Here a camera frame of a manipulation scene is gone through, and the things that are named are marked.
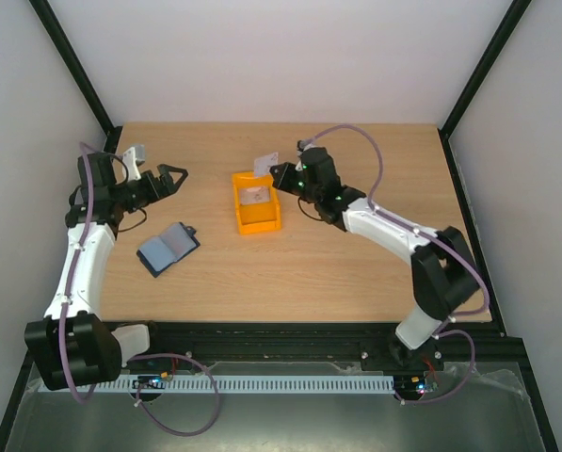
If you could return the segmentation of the blue card holder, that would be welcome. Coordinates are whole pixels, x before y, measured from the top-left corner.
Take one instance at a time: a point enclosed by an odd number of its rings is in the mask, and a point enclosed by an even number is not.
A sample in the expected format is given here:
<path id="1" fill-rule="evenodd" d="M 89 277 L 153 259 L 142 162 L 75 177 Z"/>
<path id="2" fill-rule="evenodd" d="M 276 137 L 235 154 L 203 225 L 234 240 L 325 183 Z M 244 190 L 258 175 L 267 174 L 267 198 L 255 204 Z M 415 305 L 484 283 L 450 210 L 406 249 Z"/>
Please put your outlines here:
<path id="1" fill-rule="evenodd" d="M 161 234 L 143 242 L 138 247 L 136 256 L 149 273 L 157 278 L 200 245 L 195 228 L 182 222 L 174 222 Z"/>

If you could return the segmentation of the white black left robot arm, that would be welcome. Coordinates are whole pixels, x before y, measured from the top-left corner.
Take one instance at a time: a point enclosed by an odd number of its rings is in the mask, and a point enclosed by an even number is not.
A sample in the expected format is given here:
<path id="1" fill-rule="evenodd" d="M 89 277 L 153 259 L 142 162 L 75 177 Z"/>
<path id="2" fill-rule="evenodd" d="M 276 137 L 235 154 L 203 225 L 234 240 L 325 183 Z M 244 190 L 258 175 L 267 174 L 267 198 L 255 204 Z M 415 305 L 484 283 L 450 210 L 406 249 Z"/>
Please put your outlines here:
<path id="1" fill-rule="evenodd" d="M 146 323 L 110 330 L 100 318 L 106 265 L 127 214 L 174 195 L 186 169 L 160 164 L 139 171 L 136 149 L 123 155 L 83 153 L 80 183 L 65 216 L 67 254 L 55 295 L 39 321 L 24 330 L 28 352 L 51 391 L 76 390 L 118 378 L 122 368 L 151 346 Z"/>

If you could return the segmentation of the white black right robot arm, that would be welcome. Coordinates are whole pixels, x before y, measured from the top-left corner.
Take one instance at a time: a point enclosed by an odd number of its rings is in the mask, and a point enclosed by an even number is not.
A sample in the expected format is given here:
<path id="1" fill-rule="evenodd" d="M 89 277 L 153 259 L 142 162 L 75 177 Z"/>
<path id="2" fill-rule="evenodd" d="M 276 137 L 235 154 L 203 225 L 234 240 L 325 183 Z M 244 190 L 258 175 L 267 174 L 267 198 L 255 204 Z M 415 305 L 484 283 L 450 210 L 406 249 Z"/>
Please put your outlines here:
<path id="1" fill-rule="evenodd" d="M 422 345 L 478 289 L 481 280 L 460 230 L 434 230 L 382 208 L 341 182 L 327 150 L 308 147 L 299 162 L 270 168 L 273 186 L 311 204 L 320 220 L 362 236 L 409 264 L 415 306 L 395 329 L 392 362 L 403 369 L 423 357 Z"/>

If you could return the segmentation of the credit card in bin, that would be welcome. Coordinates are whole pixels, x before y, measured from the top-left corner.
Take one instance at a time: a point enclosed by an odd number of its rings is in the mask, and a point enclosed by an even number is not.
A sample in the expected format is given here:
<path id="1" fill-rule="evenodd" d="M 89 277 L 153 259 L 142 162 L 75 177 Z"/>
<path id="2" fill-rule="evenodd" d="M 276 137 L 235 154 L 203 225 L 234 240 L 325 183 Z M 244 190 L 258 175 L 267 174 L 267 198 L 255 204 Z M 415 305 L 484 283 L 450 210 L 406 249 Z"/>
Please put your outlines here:
<path id="1" fill-rule="evenodd" d="M 267 186 L 252 186 L 238 190 L 240 205 L 253 205 L 271 201 L 270 191 Z"/>

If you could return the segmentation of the yellow plastic bin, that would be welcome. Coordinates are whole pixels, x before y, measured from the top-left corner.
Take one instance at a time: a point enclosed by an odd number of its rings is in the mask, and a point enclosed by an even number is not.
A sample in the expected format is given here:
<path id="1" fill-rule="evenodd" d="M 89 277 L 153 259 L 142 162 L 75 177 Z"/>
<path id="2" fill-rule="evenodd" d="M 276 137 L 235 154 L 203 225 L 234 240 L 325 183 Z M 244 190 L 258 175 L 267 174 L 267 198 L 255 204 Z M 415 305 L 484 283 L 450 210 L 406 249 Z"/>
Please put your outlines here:
<path id="1" fill-rule="evenodd" d="M 252 171 L 232 175 L 234 211 L 237 229 L 241 235 L 276 232 L 281 229 L 281 205 L 270 175 L 256 178 Z M 271 201 L 253 205 L 240 205 L 238 190 L 252 186 L 267 186 Z"/>

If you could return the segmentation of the black left frame post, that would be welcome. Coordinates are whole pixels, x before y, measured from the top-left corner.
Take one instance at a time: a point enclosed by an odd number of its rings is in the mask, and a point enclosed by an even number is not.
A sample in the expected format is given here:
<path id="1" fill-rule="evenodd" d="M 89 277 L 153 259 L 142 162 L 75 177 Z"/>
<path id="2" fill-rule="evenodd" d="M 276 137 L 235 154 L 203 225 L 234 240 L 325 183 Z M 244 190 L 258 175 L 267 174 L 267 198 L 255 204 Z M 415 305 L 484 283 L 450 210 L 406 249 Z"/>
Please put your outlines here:
<path id="1" fill-rule="evenodd" d="M 50 3 L 46 0 L 29 0 L 29 4 L 40 20 L 40 23 L 49 36 L 52 44 L 55 46 L 75 85 L 80 90 L 90 111 L 103 130 L 105 136 L 118 137 L 120 135 L 121 127 L 115 126 L 107 114 L 104 104 L 102 103 L 95 87 L 93 87 L 81 60 L 74 51 L 72 44 Z"/>

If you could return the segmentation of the black frame post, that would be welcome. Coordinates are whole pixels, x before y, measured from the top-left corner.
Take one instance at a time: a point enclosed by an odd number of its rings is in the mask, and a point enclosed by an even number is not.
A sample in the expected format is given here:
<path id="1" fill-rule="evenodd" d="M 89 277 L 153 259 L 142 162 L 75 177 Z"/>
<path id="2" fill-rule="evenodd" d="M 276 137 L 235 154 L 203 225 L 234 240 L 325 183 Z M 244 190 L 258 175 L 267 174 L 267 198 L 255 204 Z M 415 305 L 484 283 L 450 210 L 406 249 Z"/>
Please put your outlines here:
<path id="1" fill-rule="evenodd" d="M 456 131 L 475 95 L 482 87 L 494 63 L 504 50 L 531 3 L 531 0 L 514 0 L 508 6 L 505 15 L 493 32 L 488 45 L 477 61 L 447 119 L 439 129 L 442 141 L 448 140 Z"/>
<path id="2" fill-rule="evenodd" d="M 93 87 L 81 60 L 74 51 L 72 44 L 50 3 L 46 0 L 29 0 L 29 4 L 40 20 L 40 23 L 49 36 L 52 44 L 55 46 L 75 85 L 80 90 L 90 111 L 103 130 L 105 136 L 118 137 L 120 135 L 121 127 L 115 126 L 107 114 L 104 104 L 102 103 L 95 87 Z"/>

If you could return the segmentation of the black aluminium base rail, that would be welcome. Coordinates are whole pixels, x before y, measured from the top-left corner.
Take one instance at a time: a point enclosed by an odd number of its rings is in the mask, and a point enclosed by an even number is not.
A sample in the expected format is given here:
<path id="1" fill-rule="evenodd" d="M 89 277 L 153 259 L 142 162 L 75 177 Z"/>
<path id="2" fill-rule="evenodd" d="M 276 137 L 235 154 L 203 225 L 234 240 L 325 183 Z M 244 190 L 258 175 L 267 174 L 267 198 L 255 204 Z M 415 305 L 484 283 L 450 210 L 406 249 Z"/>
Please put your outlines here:
<path id="1" fill-rule="evenodd" d="M 430 339 L 421 351 L 393 348 L 396 325 L 381 323 L 150 322 L 150 353 L 189 354 L 213 362 L 355 362 L 366 371 L 421 370 L 425 362 L 464 363 L 468 340 L 459 334 Z"/>

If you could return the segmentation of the black right frame post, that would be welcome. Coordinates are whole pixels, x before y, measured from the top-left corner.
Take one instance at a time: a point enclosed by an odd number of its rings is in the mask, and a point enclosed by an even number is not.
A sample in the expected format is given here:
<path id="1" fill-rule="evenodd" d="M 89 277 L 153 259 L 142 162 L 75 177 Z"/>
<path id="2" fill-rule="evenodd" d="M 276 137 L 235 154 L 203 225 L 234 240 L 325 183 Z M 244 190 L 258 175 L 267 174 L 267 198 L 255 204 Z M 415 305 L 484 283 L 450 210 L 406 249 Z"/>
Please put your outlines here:
<path id="1" fill-rule="evenodd" d="M 456 131 L 475 95 L 482 87 L 494 63 L 504 50 L 531 3 L 531 0 L 514 0 L 508 6 L 505 15 L 493 32 L 488 45 L 477 61 L 447 119 L 439 129 L 442 141 L 448 140 Z"/>

